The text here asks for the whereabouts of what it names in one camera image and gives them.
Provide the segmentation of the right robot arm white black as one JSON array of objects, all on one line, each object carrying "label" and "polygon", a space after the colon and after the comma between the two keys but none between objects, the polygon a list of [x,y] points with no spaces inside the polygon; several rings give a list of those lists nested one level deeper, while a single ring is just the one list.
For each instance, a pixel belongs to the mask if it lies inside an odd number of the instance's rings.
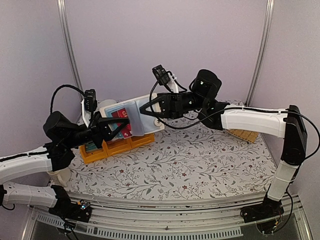
[{"label": "right robot arm white black", "polygon": [[207,69],[201,69],[188,90],[159,93],[150,96],[139,107],[143,115],[164,119],[179,119],[198,110],[198,123],[213,130],[244,130],[272,135],[283,139],[280,163],[266,195],[259,206],[262,218],[269,218],[278,210],[278,203],[307,159],[307,130],[304,118],[295,105],[287,109],[265,109],[232,105],[216,100],[222,81]]}]

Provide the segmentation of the beige card holder wallet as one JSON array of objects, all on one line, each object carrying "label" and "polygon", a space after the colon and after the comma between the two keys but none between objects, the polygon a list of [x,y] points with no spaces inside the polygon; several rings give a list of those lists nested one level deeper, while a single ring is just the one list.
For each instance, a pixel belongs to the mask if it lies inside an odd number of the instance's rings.
[{"label": "beige card holder wallet", "polygon": [[[153,134],[165,129],[163,123],[159,122],[154,116],[143,115],[139,113],[139,100],[142,96],[117,102],[116,104],[99,108],[102,117],[112,118],[110,112],[118,107],[124,107],[128,114],[129,123],[131,125],[132,137]],[[113,141],[121,140],[116,136]]]}]

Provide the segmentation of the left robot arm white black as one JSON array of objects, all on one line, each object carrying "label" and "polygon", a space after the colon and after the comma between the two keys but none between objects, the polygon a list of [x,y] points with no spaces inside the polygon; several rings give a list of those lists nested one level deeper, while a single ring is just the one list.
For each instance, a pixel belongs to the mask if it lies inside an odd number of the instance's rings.
[{"label": "left robot arm white black", "polygon": [[88,125],[72,123],[61,112],[49,115],[43,130],[50,142],[29,152],[0,159],[0,203],[25,204],[55,208],[63,217],[74,213],[74,205],[62,186],[36,187],[15,184],[14,179],[43,172],[56,172],[69,167],[73,149],[87,143],[97,148],[111,141],[127,124],[128,118],[102,117],[93,114]]}]

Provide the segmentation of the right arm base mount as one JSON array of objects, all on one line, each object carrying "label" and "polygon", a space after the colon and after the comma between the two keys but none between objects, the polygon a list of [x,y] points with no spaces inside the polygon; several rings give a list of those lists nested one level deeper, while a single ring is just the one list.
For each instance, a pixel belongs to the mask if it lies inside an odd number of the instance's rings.
[{"label": "right arm base mount", "polygon": [[240,210],[240,216],[245,223],[264,220],[281,216],[284,213],[281,201],[274,201],[266,198],[262,203],[245,206]]}]

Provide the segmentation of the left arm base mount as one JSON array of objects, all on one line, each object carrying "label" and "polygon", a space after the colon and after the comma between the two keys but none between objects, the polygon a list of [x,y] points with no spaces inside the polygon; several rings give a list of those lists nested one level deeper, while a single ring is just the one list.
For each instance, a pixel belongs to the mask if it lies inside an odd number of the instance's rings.
[{"label": "left arm base mount", "polygon": [[85,202],[80,201],[80,203],[73,203],[70,200],[59,199],[54,207],[48,209],[48,212],[63,220],[67,219],[88,223],[92,215],[92,208]]}]

